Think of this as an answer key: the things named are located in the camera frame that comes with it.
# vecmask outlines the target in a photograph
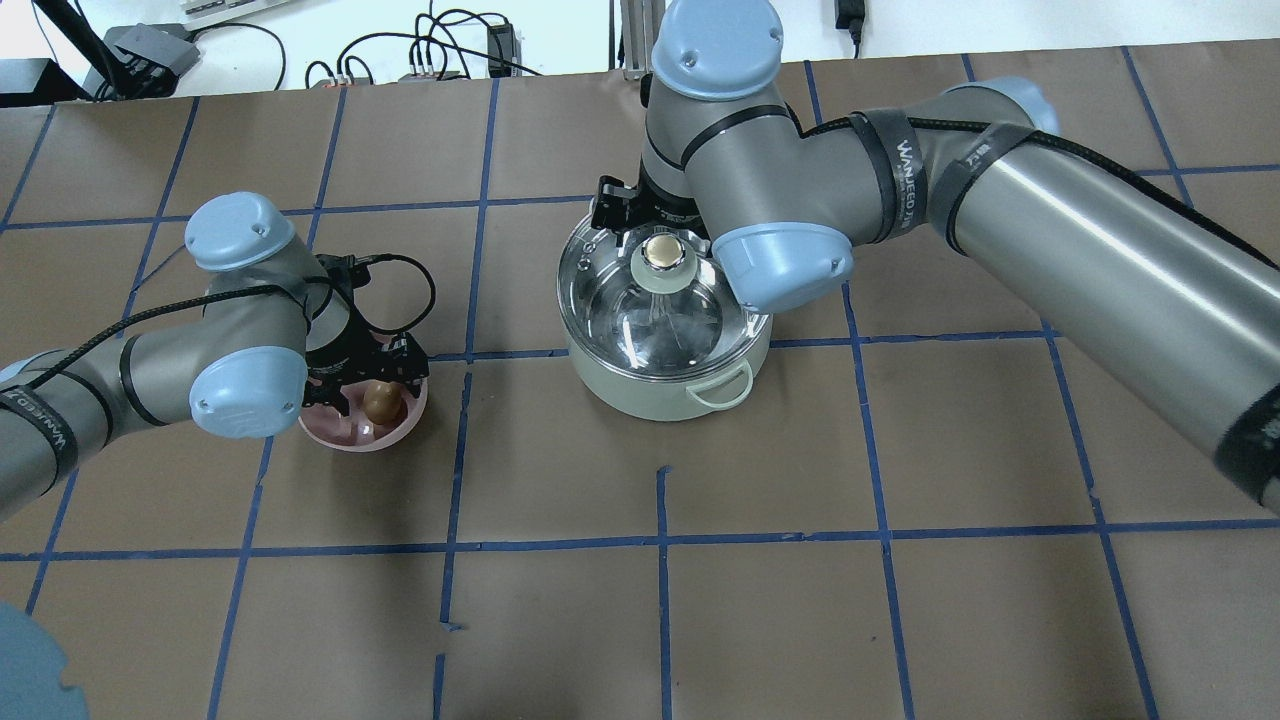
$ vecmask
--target light blue plastic piece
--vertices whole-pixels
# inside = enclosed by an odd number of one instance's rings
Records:
[[[712,245],[739,304],[782,313],[836,290],[854,272],[844,233],[814,223],[760,223],[722,234]]]
[[[1005,76],[979,82],[966,82],[964,85],[948,87],[946,92],[951,92],[952,90],[959,90],[961,87],[986,87],[987,90],[995,90],[1014,102],[1018,102],[1018,106],[1021,108],[1023,111],[1027,113],[1027,117],[1032,119],[1032,124],[1036,129],[1044,131],[1050,135],[1059,135],[1061,132],[1061,126],[1057,122],[1057,110],[1055,110],[1053,105],[1044,99],[1044,94],[1041,91],[1039,86],[1024,77]]]
[[[307,361],[287,347],[247,347],[215,360],[191,386],[191,419],[228,438],[270,437],[302,411]]]
[[[18,360],[17,363],[8,365],[4,370],[0,370],[0,383],[6,383],[17,378],[18,373],[20,373],[23,368],[29,365],[32,360],[40,357],[41,355],[44,355],[44,352],[37,352],[26,360]]]
[[[205,202],[187,223],[187,251],[211,273],[266,260],[293,240],[293,223],[256,192]]]
[[[746,97],[782,67],[782,20],[767,0],[677,0],[662,17],[652,61],[681,95]]]
[[[84,692],[64,688],[67,655],[26,612],[0,602],[0,717],[88,720]]]

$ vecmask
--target brown egg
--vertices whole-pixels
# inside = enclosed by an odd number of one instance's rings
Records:
[[[404,405],[404,398],[401,397],[399,383],[375,382],[365,391],[361,409],[370,423],[385,425],[396,419],[402,405]]]

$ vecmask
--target white pot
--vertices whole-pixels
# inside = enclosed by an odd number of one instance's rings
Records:
[[[567,332],[568,357],[582,382],[600,400],[645,420],[689,420],[737,407],[751,393],[769,351],[773,319],[737,360],[684,379],[652,379],[625,374],[588,354]]]

